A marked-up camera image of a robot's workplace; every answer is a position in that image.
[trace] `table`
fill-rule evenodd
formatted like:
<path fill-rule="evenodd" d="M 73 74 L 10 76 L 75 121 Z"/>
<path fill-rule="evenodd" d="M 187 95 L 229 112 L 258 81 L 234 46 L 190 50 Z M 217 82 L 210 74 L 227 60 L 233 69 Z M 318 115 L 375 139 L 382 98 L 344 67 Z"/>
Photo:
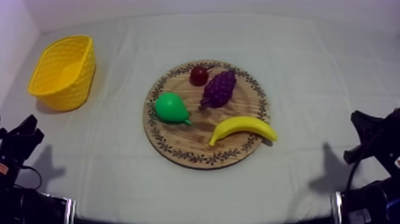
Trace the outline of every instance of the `table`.
<path fill-rule="evenodd" d="M 88 101 L 49 111 L 27 93 L 40 53 L 73 34 L 93 37 L 96 74 Z M 41 191 L 78 201 L 86 218 L 127 223 L 276 223 L 330 211 L 358 145 L 350 114 L 385 116 L 399 106 L 400 42 L 395 35 L 332 22 L 272 15 L 194 14 L 121 18 L 42 35 L 0 109 L 16 127 L 34 114 L 45 139 L 26 161 Z M 142 127 L 143 100 L 167 70 L 215 59 L 253 75 L 271 102 L 279 141 L 220 170 L 177 166 L 159 155 Z M 354 179 L 388 174 L 371 158 Z M 18 183 L 34 185 L 21 173 Z"/>

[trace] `wooden plate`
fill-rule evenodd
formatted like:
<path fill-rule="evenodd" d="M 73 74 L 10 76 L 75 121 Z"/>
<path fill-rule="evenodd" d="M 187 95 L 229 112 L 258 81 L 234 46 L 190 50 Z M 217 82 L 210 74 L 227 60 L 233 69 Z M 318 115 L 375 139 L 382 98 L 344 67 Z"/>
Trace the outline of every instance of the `wooden plate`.
<path fill-rule="evenodd" d="M 224 107 L 198 111 L 204 86 L 195 87 L 189 82 L 195 66 L 210 68 L 209 81 L 222 71 L 235 70 L 235 90 Z M 190 126 L 168 125 L 157 119 L 154 102 L 164 92 L 181 96 L 190 114 Z M 154 148 L 172 162 L 194 169 L 217 169 L 243 160 L 262 142 L 258 135 L 236 133 L 217 141 L 214 147 L 209 146 L 215 126 L 234 116 L 252 116 L 269 123 L 269 104 L 264 91 L 252 76 L 232 64 L 200 60 L 177 66 L 158 79 L 146 97 L 143 126 Z"/>

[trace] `plastic fruit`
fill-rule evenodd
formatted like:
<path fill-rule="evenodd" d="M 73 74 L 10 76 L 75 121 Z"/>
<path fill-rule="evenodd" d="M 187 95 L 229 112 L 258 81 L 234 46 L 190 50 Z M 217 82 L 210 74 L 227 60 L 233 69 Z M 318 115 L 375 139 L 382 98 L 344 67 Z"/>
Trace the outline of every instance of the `plastic fruit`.
<path fill-rule="evenodd" d="M 266 122 L 254 117 L 239 116 L 226 119 L 215 127 L 210 146 L 214 146 L 217 140 L 240 131 L 253 132 L 271 141 L 278 139 L 275 131 Z"/>
<path fill-rule="evenodd" d="M 190 82 L 193 86 L 202 86 L 207 83 L 208 72 L 207 69 L 201 66 L 196 66 L 190 72 Z"/>
<path fill-rule="evenodd" d="M 204 110 L 207 107 L 219 108 L 225 105 L 232 97 L 235 84 L 234 70 L 224 71 L 216 75 L 205 86 L 199 109 Z"/>
<path fill-rule="evenodd" d="M 190 124 L 189 112 L 178 94 L 167 92 L 155 101 L 155 112 L 163 122 Z"/>

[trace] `plastic basket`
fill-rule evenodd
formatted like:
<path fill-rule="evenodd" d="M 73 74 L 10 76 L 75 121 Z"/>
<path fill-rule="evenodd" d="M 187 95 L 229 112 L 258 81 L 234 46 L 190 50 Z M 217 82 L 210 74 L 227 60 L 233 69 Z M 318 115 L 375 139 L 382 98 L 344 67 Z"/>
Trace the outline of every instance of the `plastic basket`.
<path fill-rule="evenodd" d="M 28 92 L 51 109 L 73 110 L 87 100 L 94 71 L 92 38 L 68 36 L 43 51 Z"/>

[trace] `purple grapes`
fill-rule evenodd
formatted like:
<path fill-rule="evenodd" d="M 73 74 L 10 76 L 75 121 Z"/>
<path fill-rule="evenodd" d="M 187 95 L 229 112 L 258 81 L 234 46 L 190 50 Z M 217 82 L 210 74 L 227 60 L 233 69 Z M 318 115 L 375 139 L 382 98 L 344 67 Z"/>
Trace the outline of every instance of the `purple grapes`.
<path fill-rule="evenodd" d="M 234 70 L 223 71 L 216 75 L 204 88 L 199 110 L 207 107 L 219 108 L 225 105 L 232 97 L 235 84 Z"/>

